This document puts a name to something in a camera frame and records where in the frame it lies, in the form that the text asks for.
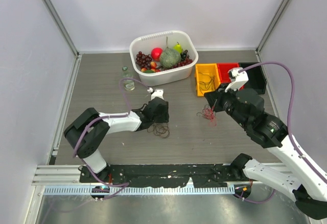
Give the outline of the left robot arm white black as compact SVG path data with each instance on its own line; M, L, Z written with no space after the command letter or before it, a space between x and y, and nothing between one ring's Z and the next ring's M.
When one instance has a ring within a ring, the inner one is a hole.
M63 135L74 149L73 156L80 158L91 177L102 183L108 180L110 174L110 166L98 149L105 136L142 131L155 123L167 122L169 103L156 97L141 108L126 113L105 114L88 108L65 129Z

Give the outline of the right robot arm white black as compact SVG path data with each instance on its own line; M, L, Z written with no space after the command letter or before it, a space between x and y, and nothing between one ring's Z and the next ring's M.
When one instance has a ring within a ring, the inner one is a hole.
M326 218L326 172L309 156L301 156L300 146L287 126L264 109L264 99L253 89L226 91L226 84L205 93L214 112L226 112L246 135L279 158L290 174L272 169L253 157L239 154L231 163L231 176L260 181L295 202L297 208L315 220Z

